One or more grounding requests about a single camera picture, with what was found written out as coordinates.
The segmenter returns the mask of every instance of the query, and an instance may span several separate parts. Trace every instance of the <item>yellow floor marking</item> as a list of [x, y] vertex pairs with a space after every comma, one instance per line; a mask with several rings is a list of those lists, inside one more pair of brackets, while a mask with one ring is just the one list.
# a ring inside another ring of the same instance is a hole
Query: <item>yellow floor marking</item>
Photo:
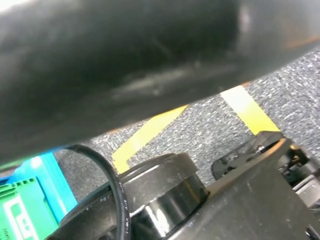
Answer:
[[260, 131], [279, 131], [243, 86], [223, 91], [220, 95], [254, 135]]
[[186, 105], [182, 106], [150, 118], [113, 153], [112, 157], [113, 158], [114, 166], [120, 174], [128, 170], [129, 165], [127, 163], [128, 160], [161, 133], [165, 127], [183, 112], [186, 107]]

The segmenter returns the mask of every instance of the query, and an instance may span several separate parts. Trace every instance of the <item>black wire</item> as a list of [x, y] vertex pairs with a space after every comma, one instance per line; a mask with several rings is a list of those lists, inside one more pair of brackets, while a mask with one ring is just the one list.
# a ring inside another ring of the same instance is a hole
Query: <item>black wire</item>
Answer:
[[113, 167], [101, 154], [88, 146], [75, 144], [66, 147], [66, 149], [88, 157], [95, 162], [104, 172], [104, 174], [108, 178], [115, 201], [116, 239], [130, 240], [131, 220], [128, 203], [124, 186], [119, 181]]

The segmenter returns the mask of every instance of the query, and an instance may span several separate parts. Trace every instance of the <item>blue plastic part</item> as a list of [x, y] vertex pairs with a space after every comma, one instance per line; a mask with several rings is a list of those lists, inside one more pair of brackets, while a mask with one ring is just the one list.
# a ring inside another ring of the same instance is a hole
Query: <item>blue plastic part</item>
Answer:
[[52, 153], [26, 160], [9, 177], [8, 183], [32, 177], [38, 179], [57, 223], [77, 205], [75, 196]]

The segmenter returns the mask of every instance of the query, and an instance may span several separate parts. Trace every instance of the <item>cylindrical component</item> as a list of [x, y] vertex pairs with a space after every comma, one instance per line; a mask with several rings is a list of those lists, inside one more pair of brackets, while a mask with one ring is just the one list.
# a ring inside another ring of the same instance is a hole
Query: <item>cylindrical component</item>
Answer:
[[318, 0], [2, 2], [2, 168], [254, 80], [320, 37]]
[[[192, 215], [208, 193], [186, 154], [148, 160], [120, 176], [131, 212], [134, 240], [159, 240]], [[115, 239], [115, 204], [105, 184], [64, 218], [48, 240]]]

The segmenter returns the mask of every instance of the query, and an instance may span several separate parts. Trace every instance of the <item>gray carpet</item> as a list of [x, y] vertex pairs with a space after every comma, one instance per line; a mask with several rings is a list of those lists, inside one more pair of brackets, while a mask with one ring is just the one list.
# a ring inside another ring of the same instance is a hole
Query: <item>gray carpet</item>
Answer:
[[[303, 144], [320, 158], [320, 48], [270, 75], [246, 86], [254, 100], [286, 136]], [[140, 122], [98, 136], [85, 144], [111, 155], [143, 124]], [[165, 153], [189, 153], [206, 185], [212, 183], [210, 167], [218, 157], [251, 138], [252, 134], [220, 95], [191, 104], [174, 122], [129, 160], [132, 167]], [[77, 200], [104, 183], [92, 162], [72, 152], [55, 156]]]

